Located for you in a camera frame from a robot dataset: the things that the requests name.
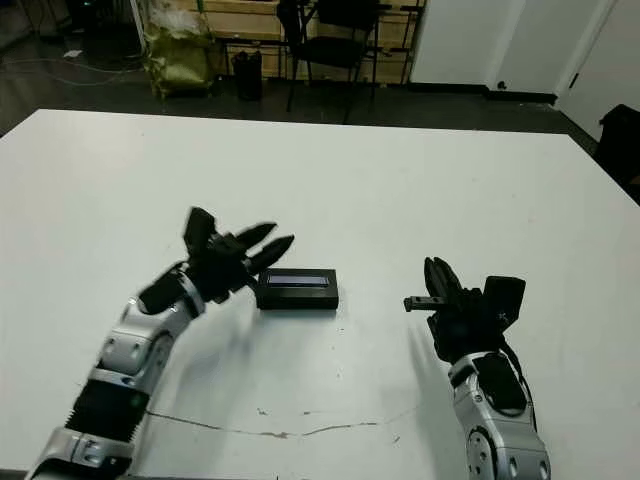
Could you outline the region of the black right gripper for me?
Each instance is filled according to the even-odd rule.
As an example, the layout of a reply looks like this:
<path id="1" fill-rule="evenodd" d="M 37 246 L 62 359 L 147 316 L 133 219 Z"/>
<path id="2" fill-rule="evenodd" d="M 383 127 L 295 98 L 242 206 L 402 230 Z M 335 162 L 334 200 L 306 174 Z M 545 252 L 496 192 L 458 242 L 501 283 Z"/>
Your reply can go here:
<path id="1" fill-rule="evenodd" d="M 451 266 L 439 257 L 426 257 L 424 278 L 428 296 L 403 300 L 406 312 L 427 311 L 427 326 L 437 357 L 458 362 L 473 353 L 497 351 L 503 334 L 487 316 L 483 294 L 463 289 Z"/>

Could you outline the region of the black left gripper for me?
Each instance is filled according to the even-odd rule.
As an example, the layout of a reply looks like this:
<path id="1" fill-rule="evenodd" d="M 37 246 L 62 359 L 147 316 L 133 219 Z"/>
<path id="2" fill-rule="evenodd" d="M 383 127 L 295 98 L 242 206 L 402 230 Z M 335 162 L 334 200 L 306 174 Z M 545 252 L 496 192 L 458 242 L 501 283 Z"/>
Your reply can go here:
<path id="1" fill-rule="evenodd" d="M 205 303 L 224 303 L 232 293 L 256 286 L 254 274 L 276 263 L 295 239 L 294 235 L 279 237 L 247 258 L 246 250 L 262 242 L 276 227 L 275 222 L 262 222 L 236 237 L 231 233 L 215 235 L 191 251 L 191 282 Z"/>

